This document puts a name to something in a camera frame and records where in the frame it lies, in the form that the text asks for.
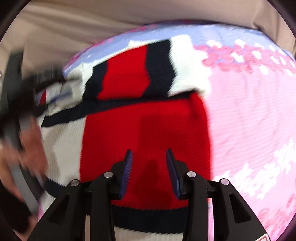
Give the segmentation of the person's left hand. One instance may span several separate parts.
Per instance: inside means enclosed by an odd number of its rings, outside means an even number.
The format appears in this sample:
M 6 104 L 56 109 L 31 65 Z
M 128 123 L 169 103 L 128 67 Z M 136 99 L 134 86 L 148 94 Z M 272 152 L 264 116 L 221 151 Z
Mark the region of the person's left hand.
M 19 137 L 23 146 L 21 152 L 5 142 L 1 144 L 1 182 L 8 192 L 19 201 L 25 202 L 15 185 L 9 166 L 21 165 L 23 168 L 28 169 L 33 176 L 39 174 L 42 178 L 45 178 L 48 162 L 43 147 L 40 126 L 35 118 L 30 119 L 30 126 L 21 130 Z

